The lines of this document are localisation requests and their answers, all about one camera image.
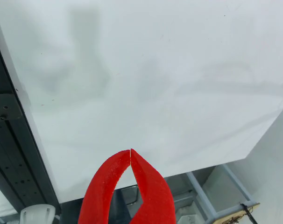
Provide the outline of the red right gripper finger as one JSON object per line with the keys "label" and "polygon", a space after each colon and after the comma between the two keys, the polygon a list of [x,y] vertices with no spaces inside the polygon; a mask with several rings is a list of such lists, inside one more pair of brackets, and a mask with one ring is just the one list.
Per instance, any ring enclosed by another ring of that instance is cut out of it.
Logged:
{"label": "red right gripper finger", "polygon": [[174,224],[175,205],[171,190],[160,173],[131,149],[131,168],[142,197],[132,224]]}

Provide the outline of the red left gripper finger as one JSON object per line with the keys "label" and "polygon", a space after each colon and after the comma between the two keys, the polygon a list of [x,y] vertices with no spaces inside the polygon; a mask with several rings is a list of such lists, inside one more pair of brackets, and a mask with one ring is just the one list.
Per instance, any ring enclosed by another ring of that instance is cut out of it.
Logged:
{"label": "red left gripper finger", "polygon": [[130,165],[130,151],[109,157],[93,176],[83,198],[78,223],[107,224],[117,182]]}

